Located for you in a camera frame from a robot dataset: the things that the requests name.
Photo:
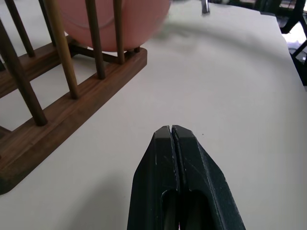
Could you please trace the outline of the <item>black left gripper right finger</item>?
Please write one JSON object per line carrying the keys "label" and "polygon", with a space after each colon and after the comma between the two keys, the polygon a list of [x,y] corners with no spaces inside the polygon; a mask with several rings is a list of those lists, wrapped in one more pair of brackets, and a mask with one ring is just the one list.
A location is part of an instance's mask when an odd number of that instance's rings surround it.
{"label": "black left gripper right finger", "polygon": [[182,230],[244,230],[229,185],[219,166],[191,130],[172,127],[179,175]]}

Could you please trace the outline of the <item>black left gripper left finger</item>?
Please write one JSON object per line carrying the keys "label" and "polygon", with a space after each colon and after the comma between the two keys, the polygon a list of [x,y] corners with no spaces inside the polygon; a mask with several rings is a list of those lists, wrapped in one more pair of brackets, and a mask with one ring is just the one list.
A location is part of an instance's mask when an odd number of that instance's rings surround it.
{"label": "black left gripper left finger", "polygon": [[127,228],[177,230],[179,175],[170,127],[156,130],[133,177]]}

